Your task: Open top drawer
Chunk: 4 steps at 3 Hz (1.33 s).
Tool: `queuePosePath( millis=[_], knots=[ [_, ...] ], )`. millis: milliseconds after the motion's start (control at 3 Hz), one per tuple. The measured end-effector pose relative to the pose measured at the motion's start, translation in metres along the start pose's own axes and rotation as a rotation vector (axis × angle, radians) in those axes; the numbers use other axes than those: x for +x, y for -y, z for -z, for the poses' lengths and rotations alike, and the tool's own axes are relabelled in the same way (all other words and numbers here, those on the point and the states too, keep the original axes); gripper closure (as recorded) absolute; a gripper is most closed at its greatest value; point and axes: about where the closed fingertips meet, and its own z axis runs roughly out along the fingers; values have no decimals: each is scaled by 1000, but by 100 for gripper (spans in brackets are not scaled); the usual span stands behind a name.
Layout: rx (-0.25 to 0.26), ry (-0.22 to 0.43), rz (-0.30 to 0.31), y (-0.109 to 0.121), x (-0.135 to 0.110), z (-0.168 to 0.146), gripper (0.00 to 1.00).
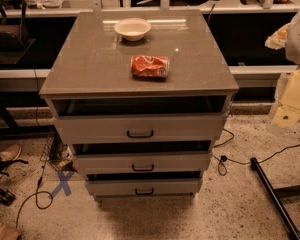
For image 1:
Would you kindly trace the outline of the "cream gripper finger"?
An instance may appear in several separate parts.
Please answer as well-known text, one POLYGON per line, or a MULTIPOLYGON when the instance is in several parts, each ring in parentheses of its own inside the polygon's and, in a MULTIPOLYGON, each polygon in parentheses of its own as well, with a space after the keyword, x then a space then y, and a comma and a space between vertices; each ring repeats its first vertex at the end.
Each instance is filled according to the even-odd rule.
POLYGON ((300 120, 300 66, 291 74, 280 75, 274 98, 267 129, 273 133, 282 133, 300 120))

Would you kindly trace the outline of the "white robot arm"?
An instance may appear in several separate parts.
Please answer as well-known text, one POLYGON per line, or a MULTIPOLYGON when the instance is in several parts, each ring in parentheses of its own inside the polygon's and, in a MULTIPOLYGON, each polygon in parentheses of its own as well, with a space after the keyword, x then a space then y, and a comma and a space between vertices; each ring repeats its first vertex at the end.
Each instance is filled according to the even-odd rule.
POLYGON ((265 46, 274 50, 284 48, 286 58, 297 65, 290 75, 280 75, 275 103, 269 113, 273 127, 288 129, 300 119, 300 10, 289 23, 267 38, 265 46))

